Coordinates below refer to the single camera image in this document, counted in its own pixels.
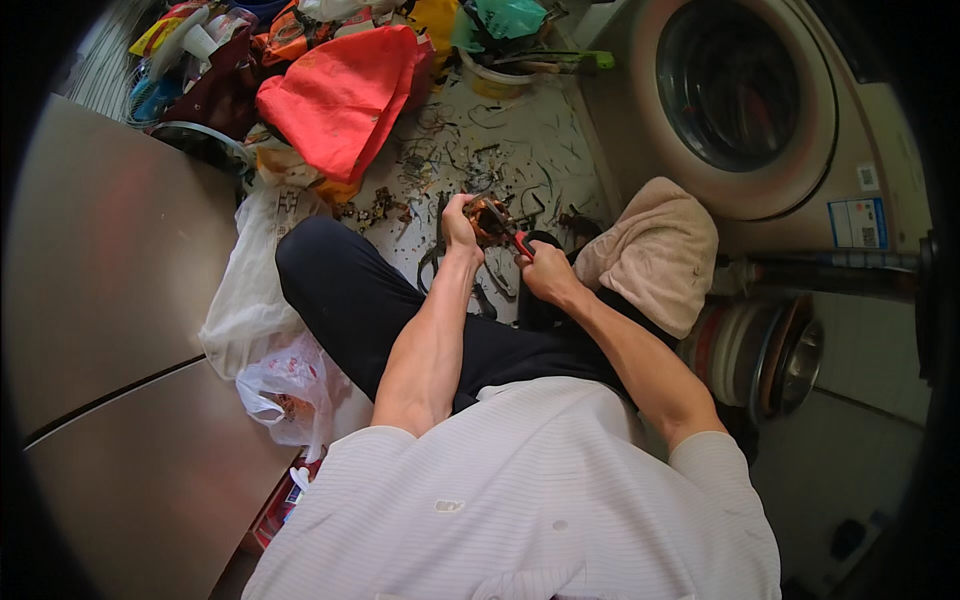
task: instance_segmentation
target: washing machine label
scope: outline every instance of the washing machine label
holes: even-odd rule
[[[833,246],[887,250],[887,220],[880,198],[857,198],[827,203]]]
[[[856,165],[856,180],[861,192],[876,192],[880,189],[880,180],[876,177],[876,167],[872,162]]]

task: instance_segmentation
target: black pants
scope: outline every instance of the black pants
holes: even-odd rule
[[[344,373],[375,399],[394,340],[425,296],[370,242],[328,217],[307,218],[288,233],[276,249],[276,267],[283,296]],[[598,296],[676,345],[615,292],[602,289]],[[544,309],[537,299],[529,302],[531,310]],[[453,413],[476,402],[485,386],[547,375],[600,381],[627,397],[603,351],[572,320],[528,331],[467,315]]]

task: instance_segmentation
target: yellow bucket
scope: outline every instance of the yellow bucket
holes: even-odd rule
[[[494,100],[513,100],[522,96],[539,78],[539,74],[504,75],[477,64],[463,48],[457,48],[464,62],[464,83],[475,93]]]

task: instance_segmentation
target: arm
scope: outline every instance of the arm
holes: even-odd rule
[[[517,258],[523,280],[538,298],[562,308],[593,338],[671,452],[695,433],[726,432],[709,391],[670,348],[600,301],[577,279],[563,251],[542,242],[531,244],[537,250],[535,260]]]
[[[483,251],[457,194],[444,209],[446,255],[420,311],[396,337],[380,379],[371,425],[391,425],[420,437],[446,419],[460,381],[464,322]]]

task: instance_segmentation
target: white striped shirt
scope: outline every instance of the white striped shirt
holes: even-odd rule
[[[419,439],[333,444],[244,598],[779,598],[780,557],[733,439],[669,465],[571,377],[485,388]]]

